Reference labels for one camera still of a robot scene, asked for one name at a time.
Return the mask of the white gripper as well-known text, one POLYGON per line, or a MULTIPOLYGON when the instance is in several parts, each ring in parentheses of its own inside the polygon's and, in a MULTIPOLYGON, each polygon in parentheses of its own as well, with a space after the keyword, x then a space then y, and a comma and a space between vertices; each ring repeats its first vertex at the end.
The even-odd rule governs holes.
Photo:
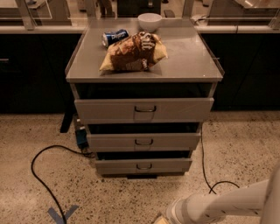
POLYGON ((186 224, 186 200, 174 200, 167 207, 166 216, 168 220, 164 216, 159 216, 153 224, 186 224))

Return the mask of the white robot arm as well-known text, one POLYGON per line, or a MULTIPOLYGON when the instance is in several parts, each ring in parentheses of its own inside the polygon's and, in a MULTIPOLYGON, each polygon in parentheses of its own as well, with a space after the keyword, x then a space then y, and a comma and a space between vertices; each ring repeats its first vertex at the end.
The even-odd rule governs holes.
POLYGON ((280 164, 264 181, 223 194, 177 199, 153 224, 211 224, 227 215, 260 216, 260 224, 280 224, 280 164))

